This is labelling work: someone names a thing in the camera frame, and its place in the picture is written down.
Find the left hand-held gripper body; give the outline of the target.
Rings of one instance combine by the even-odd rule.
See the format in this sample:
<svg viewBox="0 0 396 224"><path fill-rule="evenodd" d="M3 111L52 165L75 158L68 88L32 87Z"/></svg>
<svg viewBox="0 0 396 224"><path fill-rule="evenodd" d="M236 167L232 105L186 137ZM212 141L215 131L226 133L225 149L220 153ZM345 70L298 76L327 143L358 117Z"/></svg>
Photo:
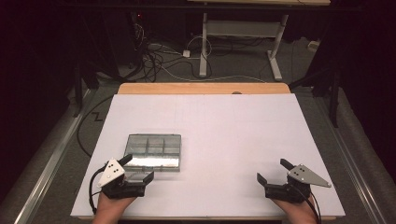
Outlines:
<svg viewBox="0 0 396 224"><path fill-rule="evenodd" d="M110 159L104 166L97 187L109 199L143 197L146 186L138 186L138 180L131 175L127 176L123 166L119 164L119 160Z"/></svg>

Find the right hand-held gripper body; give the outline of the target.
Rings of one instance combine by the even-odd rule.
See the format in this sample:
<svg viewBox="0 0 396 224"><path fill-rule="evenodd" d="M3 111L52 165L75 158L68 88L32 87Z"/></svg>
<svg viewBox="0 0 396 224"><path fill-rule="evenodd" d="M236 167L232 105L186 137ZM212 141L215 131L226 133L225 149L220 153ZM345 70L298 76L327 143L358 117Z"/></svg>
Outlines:
<svg viewBox="0 0 396 224"><path fill-rule="evenodd" d="M311 186L330 188L332 184L303 164L286 165L287 182L283 185L264 181L265 197L288 203L302 203L312 193Z"/></svg>

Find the clear plastic compartment box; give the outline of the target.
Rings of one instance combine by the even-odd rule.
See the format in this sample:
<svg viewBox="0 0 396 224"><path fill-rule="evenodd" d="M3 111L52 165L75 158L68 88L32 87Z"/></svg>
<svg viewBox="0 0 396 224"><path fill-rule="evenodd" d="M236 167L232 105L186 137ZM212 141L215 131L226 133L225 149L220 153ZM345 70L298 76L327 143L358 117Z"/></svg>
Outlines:
<svg viewBox="0 0 396 224"><path fill-rule="evenodd" d="M181 163L181 135L135 133L130 134L124 150L132 159L124 165L127 172L179 172Z"/></svg>

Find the person's left hand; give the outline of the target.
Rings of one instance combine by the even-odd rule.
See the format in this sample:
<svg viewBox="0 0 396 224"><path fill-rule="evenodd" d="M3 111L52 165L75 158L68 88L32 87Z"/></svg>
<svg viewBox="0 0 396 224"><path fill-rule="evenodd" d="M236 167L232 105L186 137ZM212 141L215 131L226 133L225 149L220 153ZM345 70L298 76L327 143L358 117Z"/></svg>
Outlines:
<svg viewBox="0 0 396 224"><path fill-rule="evenodd" d="M109 199L104 193L100 193L98 207L92 220L92 224L118 224L124 211L135 200L133 198Z"/></svg>

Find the white table mat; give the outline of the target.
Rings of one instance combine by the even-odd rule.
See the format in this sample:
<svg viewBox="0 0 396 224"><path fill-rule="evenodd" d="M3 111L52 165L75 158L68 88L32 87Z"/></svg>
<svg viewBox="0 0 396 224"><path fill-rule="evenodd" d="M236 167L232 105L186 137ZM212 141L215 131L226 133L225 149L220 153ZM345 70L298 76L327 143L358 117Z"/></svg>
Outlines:
<svg viewBox="0 0 396 224"><path fill-rule="evenodd" d="M267 218L282 211L265 198L256 176L282 184L286 159L324 179L329 173L293 94L114 96L81 188L74 217L89 218L92 174L122 157L133 133L178 133L176 173L156 173L127 218Z"/></svg>

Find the black metal stand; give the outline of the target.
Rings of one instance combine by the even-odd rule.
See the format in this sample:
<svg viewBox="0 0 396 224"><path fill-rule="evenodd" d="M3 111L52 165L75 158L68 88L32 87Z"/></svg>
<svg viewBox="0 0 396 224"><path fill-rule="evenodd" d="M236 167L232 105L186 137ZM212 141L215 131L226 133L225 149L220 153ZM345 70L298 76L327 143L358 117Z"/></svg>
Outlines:
<svg viewBox="0 0 396 224"><path fill-rule="evenodd" d="M334 128L337 128L337 108L340 86L339 71L337 69L325 67L317 72L314 72L311 75L307 75L296 81L293 81L288 85L290 90L293 90L300 86L311 87L314 97L330 97L328 115L332 126Z"/></svg>
<svg viewBox="0 0 396 224"><path fill-rule="evenodd" d="M75 102L76 108L74 112L74 117L76 118L80 114L80 110L82 108L82 79L80 73L80 66L79 63L74 68L74 76L75 76Z"/></svg>

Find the aluminium floor rail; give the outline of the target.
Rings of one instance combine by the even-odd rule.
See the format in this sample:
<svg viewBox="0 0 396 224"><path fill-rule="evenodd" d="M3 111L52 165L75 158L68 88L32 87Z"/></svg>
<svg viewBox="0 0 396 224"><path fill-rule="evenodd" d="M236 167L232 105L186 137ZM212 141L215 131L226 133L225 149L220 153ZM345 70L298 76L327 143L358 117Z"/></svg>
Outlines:
<svg viewBox="0 0 396 224"><path fill-rule="evenodd" d="M359 195L360 201L364 206L366 213L368 214L372 224L387 224L383 213L380 210L378 203L375 200L373 191L370 189L367 181L364 179L361 170L358 168L357 163L354 161L352 154L349 152L345 139L341 135L338 128L336 128L330 118L328 108L325 101L321 98L315 99L318 105L319 111L326 121L329 129L332 132L332 136L337 142L337 152L340 155L340 159L346 167L348 176L354 185L355 191Z"/></svg>
<svg viewBox="0 0 396 224"><path fill-rule="evenodd" d="M73 113L66 125L66 130L60 142L53 149L49 160L46 163L40 177L37 179L29 197L27 198L24 206L19 212L13 224L31 224L33 216L36 213L39 205L41 204L50 184L55 177L64 155L67 145L76 131L78 125L82 121L83 115L87 110L92 98L96 94L96 90L86 90L82 98L82 106L78 108L77 112Z"/></svg>

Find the white metal frame desk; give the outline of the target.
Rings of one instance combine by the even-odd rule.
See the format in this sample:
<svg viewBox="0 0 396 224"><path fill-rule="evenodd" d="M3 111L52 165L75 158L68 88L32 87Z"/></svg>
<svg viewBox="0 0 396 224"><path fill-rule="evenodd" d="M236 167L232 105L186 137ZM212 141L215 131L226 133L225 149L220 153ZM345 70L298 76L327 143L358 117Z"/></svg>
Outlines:
<svg viewBox="0 0 396 224"><path fill-rule="evenodd" d="M248 7L327 7L330 0L189 0L190 2L202 3L203 7L214 4L225 4L227 7L247 5ZM289 13L283 13L279 21L247 21L246 19L233 20L210 20L208 13L203 13L202 39L199 77L208 77L209 62L208 56L212 50L212 45L208 40L211 36L237 36L237 37L270 37L275 40L272 49L266 51L267 61L270 65L275 81L281 81L282 75L276 61L276 54L287 26Z"/></svg>

